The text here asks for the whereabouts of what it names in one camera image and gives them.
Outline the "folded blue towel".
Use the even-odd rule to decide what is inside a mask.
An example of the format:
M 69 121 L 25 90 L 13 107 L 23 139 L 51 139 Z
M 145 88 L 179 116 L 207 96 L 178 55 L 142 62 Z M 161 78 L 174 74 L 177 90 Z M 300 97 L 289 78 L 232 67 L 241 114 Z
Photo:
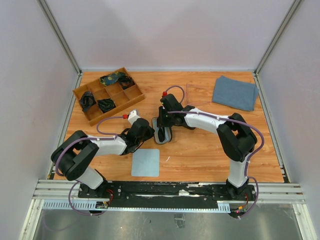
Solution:
M 234 109 L 252 112 L 255 109 L 259 89 L 253 83 L 221 76 L 216 79 L 212 102 Z

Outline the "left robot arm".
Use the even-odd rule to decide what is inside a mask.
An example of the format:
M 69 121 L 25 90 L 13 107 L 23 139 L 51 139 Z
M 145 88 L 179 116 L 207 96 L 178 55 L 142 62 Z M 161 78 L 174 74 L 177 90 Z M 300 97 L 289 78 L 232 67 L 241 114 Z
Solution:
M 90 167 L 93 158 L 133 154 L 144 142 L 155 135 L 155 130 L 146 119 L 139 116 L 129 119 L 128 114 L 107 117 L 97 124 L 96 130 L 99 132 L 100 124 L 111 119 L 127 119 L 131 127 L 126 128 L 120 134 L 103 133 L 109 137 L 91 136 L 82 130 L 77 130 L 50 157 L 58 176 L 63 176 L 68 181 L 77 181 L 83 187 L 88 187 L 90 194 L 96 198 L 113 192 L 103 175 Z

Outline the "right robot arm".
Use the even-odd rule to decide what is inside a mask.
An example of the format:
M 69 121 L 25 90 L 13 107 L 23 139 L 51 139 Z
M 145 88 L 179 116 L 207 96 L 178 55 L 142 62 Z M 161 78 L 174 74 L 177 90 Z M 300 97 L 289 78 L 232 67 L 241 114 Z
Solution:
M 216 134 L 222 149 L 230 160 L 229 175 L 226 180 L 226 193 L 232 200 L 240 199 L 249 183 L 248 165 L 258 140 L 243 117 L 234 113 L 231 116 L 204 112 L 187 105 L 183 107 L 176 97 L 163 92 L 158 108 L 158 117 L 152 120 L 155 142 L 165 144 L 173 138 L 172 127 L 196 128 Z

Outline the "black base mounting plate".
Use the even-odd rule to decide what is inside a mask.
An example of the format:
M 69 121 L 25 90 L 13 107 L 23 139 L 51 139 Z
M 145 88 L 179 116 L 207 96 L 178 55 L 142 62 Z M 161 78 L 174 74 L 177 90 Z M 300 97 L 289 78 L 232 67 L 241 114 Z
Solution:
M 108 181 L 112 194 L 95 197 L 87 186 L 81 184 L 79 198 L 112 198 L 111 206 L 120 208 L 184 209 L 214 208 L 218 201 L 254 201 L 256 190 L 252 184 L 239 192 L 226 183 Z

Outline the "black orange rolled tie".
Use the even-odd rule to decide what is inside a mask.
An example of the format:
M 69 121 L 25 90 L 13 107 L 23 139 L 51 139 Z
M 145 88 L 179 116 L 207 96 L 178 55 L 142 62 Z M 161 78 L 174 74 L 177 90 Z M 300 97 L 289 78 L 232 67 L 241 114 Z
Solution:
M 120 84 L 123 90 L 128 89 L 134 85 L 132 77 L 128 75 L 122 75 L 118 78 L 117 82 Z

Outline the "black striped rolled tie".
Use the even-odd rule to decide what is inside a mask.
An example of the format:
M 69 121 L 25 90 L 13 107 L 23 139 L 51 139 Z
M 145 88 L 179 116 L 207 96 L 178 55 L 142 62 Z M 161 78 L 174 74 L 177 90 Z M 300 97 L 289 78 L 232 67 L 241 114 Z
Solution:
M 97 102 L 94 98 L 94 95 L 91 91 L 86 91 L 80 98 L 80 105 L 82 107 L 82 111 L 86 113 L 92 106 L 96 105 Z

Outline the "wooden divided organizer tray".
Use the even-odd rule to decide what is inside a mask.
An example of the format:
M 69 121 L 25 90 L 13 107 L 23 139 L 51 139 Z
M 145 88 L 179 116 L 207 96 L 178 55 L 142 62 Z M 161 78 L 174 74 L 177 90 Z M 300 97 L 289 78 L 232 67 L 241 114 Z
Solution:
M 127 76 L 130 76 L 130 74 L 127 72 L 127 70 L 124 67 L 117 69 L 113 72 L 117 72 L 117 71 L 123 72 Z M 100 77 L 98 77 L 97 79 L 74 89 L 73 93 L 80 107 L 81 107 L 80 99 L 84 94 L 84 92 L 90 91 L 94 95 L 94 99 L 96 101 L 96 104 L 94 106 L 92 106 L 87 112 L 83 112 L 81 107 L 81 110 L 85 115 L 86 119 L 88 120 L 89 125 L 94 126 L 97 123 L 99 123 L 101 120 L 111 117 L 121 111 L 124 111 L 125 109 L 144 100 L 145 95 L 142 93 L 141 89 L 135 83 L 134 80 L 133 82 L 134 82 L 133 86 L 127 89 L 122 89 L 121 85 L 118 82 L 112 85 L 104 86 L 100 83 Z M 102 99 L 112 99 L 115 103 L 115 108 L 108 112 L 103 113 L 98 106 L 98 100 L 102 100 Z

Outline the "black sunglasses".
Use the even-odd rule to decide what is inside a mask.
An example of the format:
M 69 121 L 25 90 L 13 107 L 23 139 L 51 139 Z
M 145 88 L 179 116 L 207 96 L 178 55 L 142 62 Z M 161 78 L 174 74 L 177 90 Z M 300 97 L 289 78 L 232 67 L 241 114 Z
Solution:
M 158 134 L 158 142 L 160 144 L 164 144 L 168 141 L 169 138 L 168 138 L 167 130 L 165 127 L 162 127 L 162 126 L 159 127 L 157 134 Z

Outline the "aluminium front rail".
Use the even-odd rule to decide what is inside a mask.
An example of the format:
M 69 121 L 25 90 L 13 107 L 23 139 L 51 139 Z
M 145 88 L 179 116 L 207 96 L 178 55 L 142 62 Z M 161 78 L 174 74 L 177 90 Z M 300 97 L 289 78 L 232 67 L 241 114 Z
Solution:
M 297 183 L 251 182 L 231 196 L 222 182 L 108 182 L 105 191 L 67 180 L 39 180 L 32 198 L 47 210 L 228 213 L 242 215 L 255 204 L 305 204 Z

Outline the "black dotted rolled tie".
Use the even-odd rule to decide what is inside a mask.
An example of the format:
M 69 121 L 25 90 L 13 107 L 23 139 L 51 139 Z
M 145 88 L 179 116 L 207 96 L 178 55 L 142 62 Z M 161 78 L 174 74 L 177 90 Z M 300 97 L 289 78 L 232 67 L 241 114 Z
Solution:
M 114 109 L 116 107 L 115 102 L 110 99 L 110 98 L 106 98 L 106 99 L 99 99 L 97 101 L 98 107 L 99 109 L 103 112 L 109 112 L 110 110 Z

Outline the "right aluminium frame post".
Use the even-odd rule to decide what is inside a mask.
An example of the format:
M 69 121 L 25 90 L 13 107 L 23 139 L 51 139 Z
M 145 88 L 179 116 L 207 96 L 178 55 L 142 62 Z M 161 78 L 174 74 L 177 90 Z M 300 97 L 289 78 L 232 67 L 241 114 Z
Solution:
M 267 63 L 269 57 L 271 56 L 273 50 L 276 48 L 279 40 L 283 36 L 285 30 L 289 26 L 290 22 L 294 18 L 295 14 L 297 13 L 298 9 L 303 4 L 303 2 L 304 2 L 304 0 L 294 0 L 292 2 L 292 4 L 290 5 L 290 7 L 289 7 L 288 11 L 286 12 L 283 20 L 281 21 L 281 23 L 280 23 L 279 27 L 277 28 L 274 36 L 272 37 L 270 44 L 268 45 L 266 51 L 264 52 L 264 54 L 263 54 L 261 60 L 259 61 L 257 67 L 253 71 L 253 74 L 255 76 L 257 76 L 262 71 L 263 67 L 265 66 L 265 64 Z

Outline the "pink clear glasses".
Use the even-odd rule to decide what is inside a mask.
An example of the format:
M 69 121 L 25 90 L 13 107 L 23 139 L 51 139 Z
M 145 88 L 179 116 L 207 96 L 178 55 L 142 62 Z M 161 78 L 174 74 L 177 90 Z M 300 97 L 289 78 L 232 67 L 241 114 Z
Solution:
M 211 103 L 206 87 L 187 83 L 185 88 L 185 103 L 191 106 L 202 106 Z

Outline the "blue patterned rolled tie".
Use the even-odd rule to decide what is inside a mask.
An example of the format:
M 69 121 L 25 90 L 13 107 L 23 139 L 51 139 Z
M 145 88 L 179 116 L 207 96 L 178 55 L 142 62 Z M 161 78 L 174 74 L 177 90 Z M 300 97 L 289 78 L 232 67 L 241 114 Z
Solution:
M 115 71 L 113 73 L 104 75 L 99 78 L 99 81 L 104 86 L 110 86 L 115 84 L 119 79 L 125 77 L 126 74 L 121 71 Z

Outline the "aluminium frame post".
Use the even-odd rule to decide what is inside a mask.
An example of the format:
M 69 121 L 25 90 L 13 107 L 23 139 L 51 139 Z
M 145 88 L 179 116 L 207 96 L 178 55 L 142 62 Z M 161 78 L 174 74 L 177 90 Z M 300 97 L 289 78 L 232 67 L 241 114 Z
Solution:
M 78 75 L 80 75 L 82 73 L 82 70 L 74 56 L 74 54 L 72 53 L 72 50 L 70 48 L 70 46 L 68 45 L 64 34 L 61 31 L 61 28 L 59 27 L 59 24 L 48 4 L 48 2 L 46 0 L 37 0 L 37 3 L 39 4 L 39 7 L 41 8 L 41 10 L 43 11 L 49 25 L 51 26 L 55 36 L 57 37 L 57 40 L 59 41 L 64 53 L 66 54 L 68 60 L 70 61 L 72 67 L 74 68 L 74 70 L 76 71 L 76 73 Z
M 290 22 L 294 18 L 295 14 L 297 13 L 298 9 L 303 4 L 303 2 L 304 2 L 304 0 L 294 0 L 292 2 L 292 4 L 290 5 L 290 7 L 289 7 L 288 11 L 286 12 L 283 20 L 281 21 L 281 23 L 280 23 L 279 27 L 277 28 L 274 36 L 272 37 L 270 44 L 268 45 L 266 51 L 264 52 L 264 54 L 263 54 L 261 60 L 259 61 L 257 67 L 253 71 L 253 74 L 255 76 L 257 76 L 262 71 L 263 67 L 265 66 L 265 64 L 267 63 L 269 57 L 271 56 L 273 50 L 276 48 L 279 40 L 283 36 L 285 30 L 289 26 Z

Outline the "left aluminium frame post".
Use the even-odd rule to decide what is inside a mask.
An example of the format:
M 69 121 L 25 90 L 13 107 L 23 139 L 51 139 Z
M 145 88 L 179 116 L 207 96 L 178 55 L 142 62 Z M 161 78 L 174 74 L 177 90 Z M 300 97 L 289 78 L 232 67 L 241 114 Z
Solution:
M 59 41 L 64 53 L 66 54 L 68 60 L 70 61 L 72 67 L 74 68 L 74 70 L 76 71 L 76 73 L 78 75 L 80 75 L 82 73 L 82 70 L 74 56 L 74 54 L 72 53 L 72 50 L 70 48 L 70 46 L 68 45 L 64 34 L 61 31 L 61 28 L 59 27 L 59 24 L 48 4 L 48 2 L 46 0 L 37 0 L 37 3 L 39 4 L 39 7 L 41 8 L 41 10 L 43 11 L 49 25 L 51 26 L 55 36 L 57 37 L 57 40 Z

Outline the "left light blue cloth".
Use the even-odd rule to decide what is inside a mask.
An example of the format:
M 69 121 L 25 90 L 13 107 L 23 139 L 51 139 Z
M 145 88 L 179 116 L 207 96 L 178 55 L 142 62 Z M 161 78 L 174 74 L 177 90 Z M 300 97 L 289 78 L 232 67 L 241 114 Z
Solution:
M 138 149 L 132 154 L 133 177 L 158 177 L 160 174 L 160 150 Z

